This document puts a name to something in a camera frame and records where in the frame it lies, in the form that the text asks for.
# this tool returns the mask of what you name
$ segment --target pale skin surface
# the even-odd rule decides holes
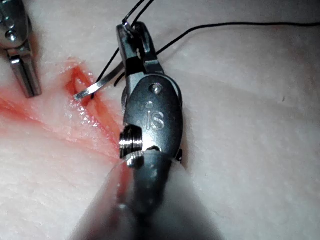
[[[44,89],[55,84],[69,57],[85,61],[98,76],[118,46],[116,25],[135,3],[26,1]],[[200,24],[313,22],[319,21],[319,11],[316,0],[158,0],[141,20],[159,49]],[[319,36],[319,28],[210,29],[160,56],[184,97],[184,165],[227,239],[320,235]],[[3,57],[1,87],[13,81]],[[118,115],[123,88],[124,82],[102,92],[115,100],[111,107]],[[58,123],[58,113],[65,110],[60,102],[57,95],[37,100],[45,106],[37,114],[47,116],[47,122],[57,116]],[[66,136],[53,138],[32,124],[0,115],[0,129],[7,131],[0,131],[0,239],[67,239],[103,183],[111,159],[105,152],[66,143]]]

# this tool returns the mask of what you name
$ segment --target curved needle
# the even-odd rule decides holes
[[[73,95],[76,101],[83,99],[91,94],[94,94],[102,87],[104,87],[107,83],[109,83],[115,76],[117,76],[120,71],[124,68],[123,62],[121,62],[115,69],[112,70],[107,76],[105,76],[101,81],[96,82],[95,84],[91,85],[90,87],[86,88],[85,90]]]

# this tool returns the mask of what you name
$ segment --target silver metal jaw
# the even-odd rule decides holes
[[[22,0],[0,2],[0,29],[0,48],[6,50],[11,68],[25,97],[41,95],[29,43],[32,24]]]
[[[8,49],[11,68],[22,88],[26,98],[41,95],[40,81],[35,71],[33,53],[27,40],[19,49]]]

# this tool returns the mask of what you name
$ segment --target skin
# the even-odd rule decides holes
[[[84,124],[66,85],[80,79],[78,91],[100,74],[118,46],[116,25],[136,1],[25,2],[43,95],[24,98],[3,53],[0,239],[64,240],[117,162],[125,83],[85,104],[94,119]],[[316,0],[155,1],[141,20],[159,49],[200,24],[313,22],[319,11]],[[183,94],[183,165],[226,239],[320,234],[319,33],[206,29],[159,57]]]

